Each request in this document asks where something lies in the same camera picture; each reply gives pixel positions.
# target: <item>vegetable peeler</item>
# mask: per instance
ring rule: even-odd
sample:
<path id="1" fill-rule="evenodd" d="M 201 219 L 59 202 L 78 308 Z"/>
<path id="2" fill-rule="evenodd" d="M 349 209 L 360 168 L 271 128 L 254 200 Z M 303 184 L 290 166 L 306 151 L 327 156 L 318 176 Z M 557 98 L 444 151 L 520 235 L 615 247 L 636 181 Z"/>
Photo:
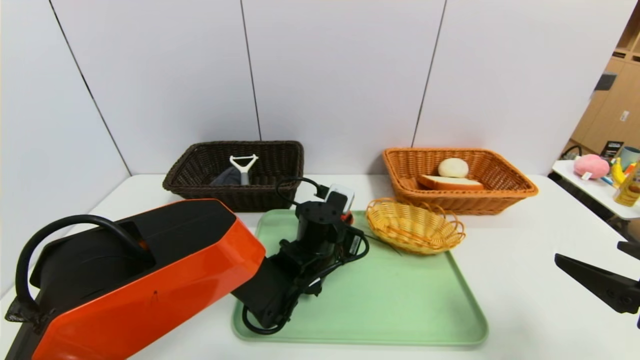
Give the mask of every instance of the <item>vegetable peeler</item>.
<path id="1" fill-rule="evenodd" d="M 241 159 L 251 159 L 251 161 L 249 161 L 249 164 L 241 166 L 236 163 L 236 160 Z M 256 160 L 258 160 L 258 157 L 255 154 L 251 156 L 229 156 L 229 162 L 231 162 L 231 165 L 235 166 L 235 168 L 240 171 L 240 185 L 249 185 L 249 169 L 251 169 Z"/>

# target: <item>green tray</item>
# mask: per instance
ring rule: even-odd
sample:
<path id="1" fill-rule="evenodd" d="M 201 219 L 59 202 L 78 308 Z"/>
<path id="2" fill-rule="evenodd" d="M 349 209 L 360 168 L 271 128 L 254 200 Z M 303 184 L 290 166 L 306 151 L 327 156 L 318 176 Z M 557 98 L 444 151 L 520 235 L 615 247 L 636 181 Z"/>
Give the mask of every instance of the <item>green tray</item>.
<path id="1" fill-rule="evenodd" d="M 355 226 L 371 234 L 364 211 L 353 214 Z M 297 228 L 293 210 L 272 210 L 260 219 L 256 236 L 271 255 L 281 239 L 295 240 Z M 291 321 L 274 335 L 247 329 L 238 303 L 235 334 L 246 341 L 431 346 L 486 339 L 484 314 L 450 252 L 399 255 L 384 243 L 369 243 L 368 255 L 329 275 L 318 297 L 300 297 Z"/>

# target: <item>bottle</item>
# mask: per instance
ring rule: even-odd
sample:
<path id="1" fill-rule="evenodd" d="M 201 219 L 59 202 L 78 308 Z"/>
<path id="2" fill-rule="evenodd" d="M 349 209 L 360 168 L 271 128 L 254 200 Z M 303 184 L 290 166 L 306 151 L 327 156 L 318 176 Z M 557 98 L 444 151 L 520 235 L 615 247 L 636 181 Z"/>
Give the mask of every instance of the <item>bottle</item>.
<path id="1" fill-rule="evenodd" d="M 613 200 L 624 206 L 633 206 L 640 197 L 640 167 L 636 167 L 622 182 Z"/>

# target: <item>bread slice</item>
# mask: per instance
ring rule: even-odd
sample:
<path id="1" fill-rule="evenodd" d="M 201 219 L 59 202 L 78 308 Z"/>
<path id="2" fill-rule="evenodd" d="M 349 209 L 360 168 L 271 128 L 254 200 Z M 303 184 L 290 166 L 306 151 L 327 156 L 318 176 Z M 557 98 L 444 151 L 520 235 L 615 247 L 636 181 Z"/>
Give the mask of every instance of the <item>bread slice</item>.
<path id="1" fill-rule="evenodd" d="M 433 190 L 484 190 L 481 183 L 463 177 L 421 175 L 418 182 Z"/>

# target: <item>gray cloth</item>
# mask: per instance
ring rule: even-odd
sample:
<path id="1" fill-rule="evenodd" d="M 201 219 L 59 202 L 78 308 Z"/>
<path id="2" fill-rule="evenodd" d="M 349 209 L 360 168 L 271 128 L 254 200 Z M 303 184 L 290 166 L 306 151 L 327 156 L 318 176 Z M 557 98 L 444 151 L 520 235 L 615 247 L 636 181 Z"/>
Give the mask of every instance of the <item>gray cloth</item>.
<path id="1" fill-rule="evenodd" d="M 222 174 L 218 175 L 213 181 L 211 186 L 220 185 L 240 185 L 240 170 L 235 167 L 228 167 Z"/>

